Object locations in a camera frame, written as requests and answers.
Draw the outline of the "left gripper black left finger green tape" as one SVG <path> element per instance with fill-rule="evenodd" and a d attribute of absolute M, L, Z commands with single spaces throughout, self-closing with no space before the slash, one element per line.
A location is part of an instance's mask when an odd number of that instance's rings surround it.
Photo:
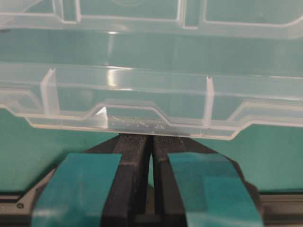
<path fill-rule="evenodd" d="M 148 136 L 122 134 L 70 153 L 40 194 L 33 227 L 128 226 L 148 174 Z"/>

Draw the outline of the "left gripper black right finger green tape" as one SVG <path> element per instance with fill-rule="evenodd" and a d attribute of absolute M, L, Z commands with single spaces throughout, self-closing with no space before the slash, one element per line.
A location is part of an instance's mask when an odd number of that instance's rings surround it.
<path fill-rule="evenodd" d="M 239 164 L 192 139 L 155 136 L 156 211 L 166 227 L 261 227 L 257 188 Z"/>

